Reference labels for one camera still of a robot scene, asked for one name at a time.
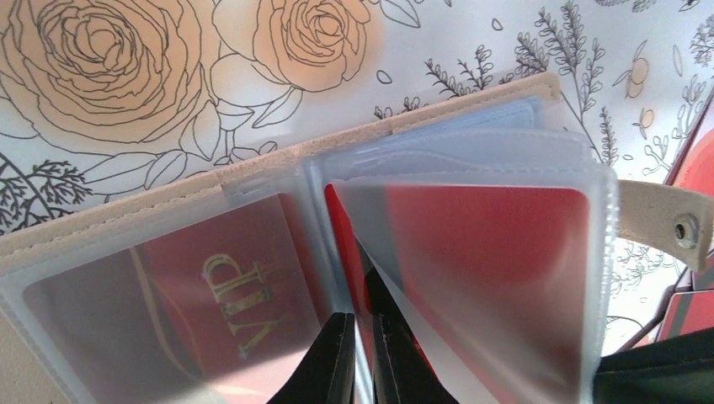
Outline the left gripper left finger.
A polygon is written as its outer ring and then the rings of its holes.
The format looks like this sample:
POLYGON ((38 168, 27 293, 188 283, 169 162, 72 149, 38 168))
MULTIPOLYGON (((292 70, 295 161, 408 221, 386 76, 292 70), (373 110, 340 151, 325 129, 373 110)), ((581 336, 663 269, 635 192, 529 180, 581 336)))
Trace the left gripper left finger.
POLYGON ((334 312, 269 404, 352 403, 354 371, 354 315, 334 312))

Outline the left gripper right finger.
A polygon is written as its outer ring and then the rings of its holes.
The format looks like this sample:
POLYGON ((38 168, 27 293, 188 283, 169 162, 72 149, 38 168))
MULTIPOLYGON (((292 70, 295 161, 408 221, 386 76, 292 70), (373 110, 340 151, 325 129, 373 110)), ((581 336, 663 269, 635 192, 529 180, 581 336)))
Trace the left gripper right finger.
POLYGON ((374 320, 374 398, 377 403, 455 403, 400 325, 374 320))

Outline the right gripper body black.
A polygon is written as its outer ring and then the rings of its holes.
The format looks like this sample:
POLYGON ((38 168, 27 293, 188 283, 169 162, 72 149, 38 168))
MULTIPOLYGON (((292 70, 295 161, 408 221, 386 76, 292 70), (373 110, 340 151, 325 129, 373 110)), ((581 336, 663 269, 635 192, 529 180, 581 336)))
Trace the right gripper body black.
POLYGON ((712 403, 713 330, 603 357, 595 403, 712 403))

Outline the beige card holder wallet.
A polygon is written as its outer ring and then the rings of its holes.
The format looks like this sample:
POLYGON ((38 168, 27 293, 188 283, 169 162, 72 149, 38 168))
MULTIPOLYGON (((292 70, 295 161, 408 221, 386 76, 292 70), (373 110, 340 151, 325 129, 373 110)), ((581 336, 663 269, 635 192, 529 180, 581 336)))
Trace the beige card holder wallet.
POLYGON ((1 240, 4 403, 710 403, 713 293, 602 355, 617 238, 704 271, 713 201, 618 179, 542 73, 1 240))

